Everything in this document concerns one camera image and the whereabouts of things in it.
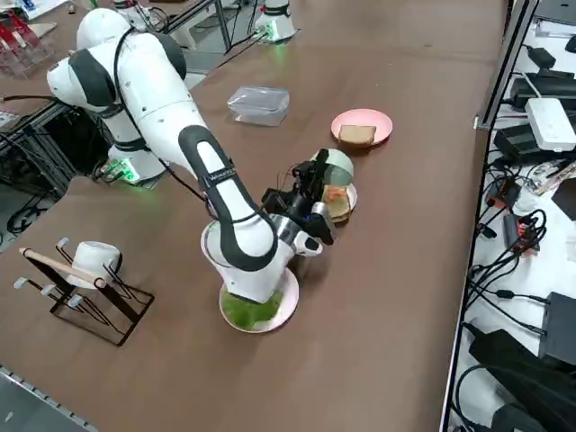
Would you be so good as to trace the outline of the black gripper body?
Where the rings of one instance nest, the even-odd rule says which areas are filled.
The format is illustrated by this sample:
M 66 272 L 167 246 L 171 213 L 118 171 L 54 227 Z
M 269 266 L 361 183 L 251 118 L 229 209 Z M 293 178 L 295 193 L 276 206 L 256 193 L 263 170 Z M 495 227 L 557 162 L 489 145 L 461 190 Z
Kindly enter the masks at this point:
M 308 192 L 299 186 L 294 186 L 285 196 L 286 209 L 284 214 L 297 223 L 310 220 L 313 204 L 318 200 L 315 193 Z

